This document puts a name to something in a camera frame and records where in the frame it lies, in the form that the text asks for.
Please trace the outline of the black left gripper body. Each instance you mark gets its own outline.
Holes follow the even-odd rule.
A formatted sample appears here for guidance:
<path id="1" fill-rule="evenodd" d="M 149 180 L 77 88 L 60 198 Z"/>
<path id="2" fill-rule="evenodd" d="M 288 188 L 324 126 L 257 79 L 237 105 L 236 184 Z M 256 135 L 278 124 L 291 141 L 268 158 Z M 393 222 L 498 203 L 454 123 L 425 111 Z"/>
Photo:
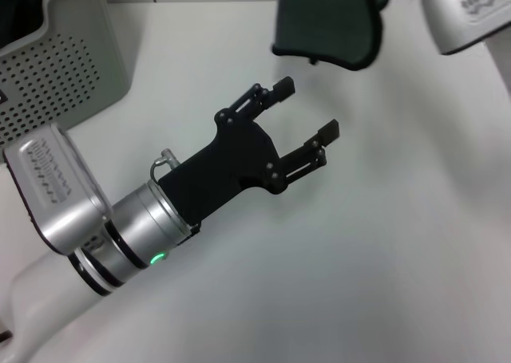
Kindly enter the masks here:
<path id="1" fill-rule="evenodd" d="M 216 114 L 212 142 L 158 180 L 188 224 L 209 217 L 242 191 L 261 187 L 278 195 L 288 187 L 271 137 L 244 110 Z"/>

